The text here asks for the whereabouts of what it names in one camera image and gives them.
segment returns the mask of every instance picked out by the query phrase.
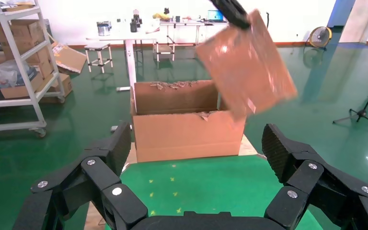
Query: bottle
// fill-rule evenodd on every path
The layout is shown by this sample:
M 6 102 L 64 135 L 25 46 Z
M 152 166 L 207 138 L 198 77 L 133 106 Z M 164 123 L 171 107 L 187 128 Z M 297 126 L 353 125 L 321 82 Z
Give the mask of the bottle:
M 136 33 L 138 31 L 138 26 L 135 22 L 135 19 L 132 19 L 132 22 L 130 23 L 130 31 L 132 33 Z

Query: green mat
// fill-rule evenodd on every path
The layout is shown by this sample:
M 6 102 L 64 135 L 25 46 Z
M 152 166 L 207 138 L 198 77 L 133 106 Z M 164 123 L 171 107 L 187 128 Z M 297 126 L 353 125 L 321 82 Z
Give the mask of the green mat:
M 138 163 L 121 179 L 148 207 L 149 216 L 228 211 L 262 217 L 282 187 L 268 162 L 257 156 Z M 307 211 L 297 229 L 322 228 Z

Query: laptop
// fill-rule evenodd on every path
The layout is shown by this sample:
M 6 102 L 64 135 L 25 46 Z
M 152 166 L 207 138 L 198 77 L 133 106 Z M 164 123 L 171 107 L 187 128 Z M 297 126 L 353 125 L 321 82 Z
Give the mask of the laptop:
M 207 19 L 209 22 L 213 22 L 213 23 L 225 23 L 226 22 L 223 19 L 223 14 L 218 10 L 209 10 Z

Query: plastic bag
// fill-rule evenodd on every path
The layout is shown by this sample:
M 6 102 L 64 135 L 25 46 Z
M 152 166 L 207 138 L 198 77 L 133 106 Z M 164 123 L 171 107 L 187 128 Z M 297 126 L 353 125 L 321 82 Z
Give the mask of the plastic bag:
M 29 66 L 23 62 L 24 70 L 29 71 Z M 20 75 L 19 68 L 15 60 L 5 61 L 0 64 L 0 89 L 15 87 Z

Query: monitor screen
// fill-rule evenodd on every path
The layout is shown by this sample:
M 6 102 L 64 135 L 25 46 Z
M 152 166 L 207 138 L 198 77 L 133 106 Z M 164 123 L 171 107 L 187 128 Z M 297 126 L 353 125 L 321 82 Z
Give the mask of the monitor screen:
M 223 20 L 223 15 L 220 11 L 208 11 L 208 20 Z

